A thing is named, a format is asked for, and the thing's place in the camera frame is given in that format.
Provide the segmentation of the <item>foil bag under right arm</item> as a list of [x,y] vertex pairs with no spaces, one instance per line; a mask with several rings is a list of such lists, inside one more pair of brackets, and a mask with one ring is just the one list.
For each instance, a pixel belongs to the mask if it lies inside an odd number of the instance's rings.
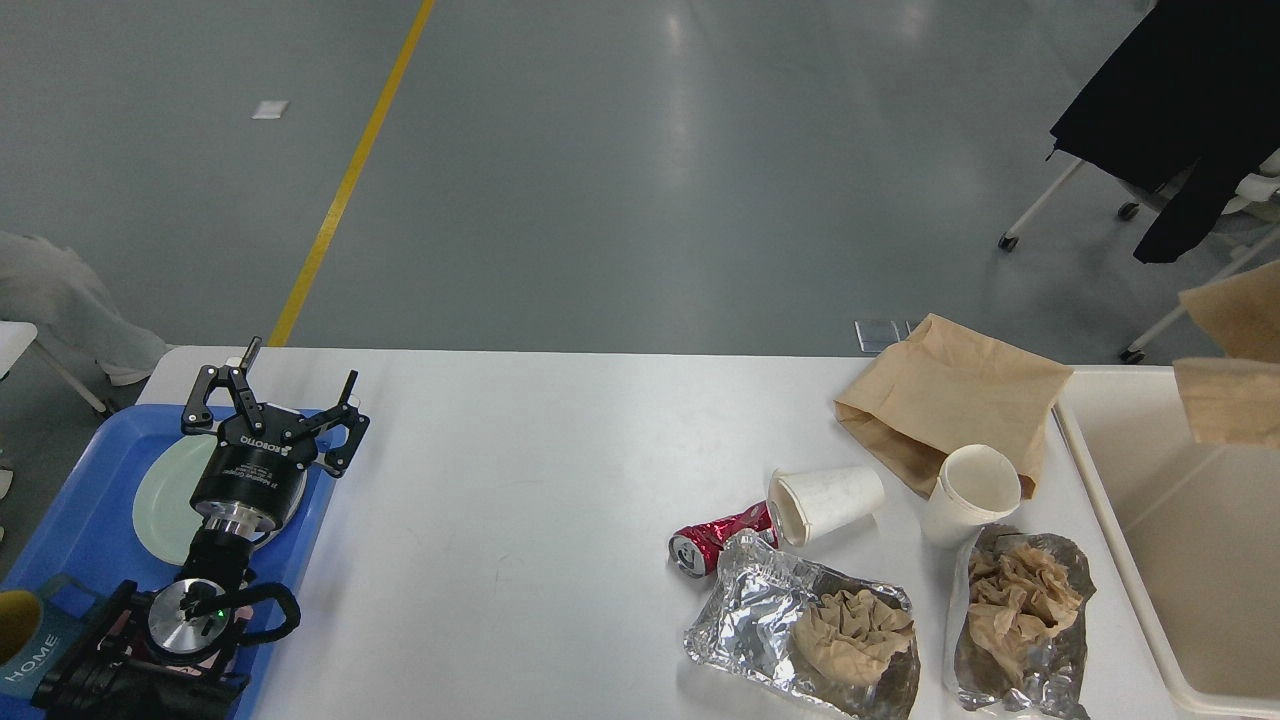
[[1087,719],[1087,556],[1056,534],[980,528],[957,551],[943,683],[982,717]]

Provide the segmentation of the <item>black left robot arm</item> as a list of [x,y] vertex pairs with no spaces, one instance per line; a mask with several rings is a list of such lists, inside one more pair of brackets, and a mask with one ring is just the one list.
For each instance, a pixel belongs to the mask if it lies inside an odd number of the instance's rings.
[[257,398],[260,338],[202,366],[180,405],[138,405],[92,438],[8,585],[81,591],[68,637],[35,634],[4,682],[47,719],[244,719],[294,588],[370,420],[351,372],[333,406]]

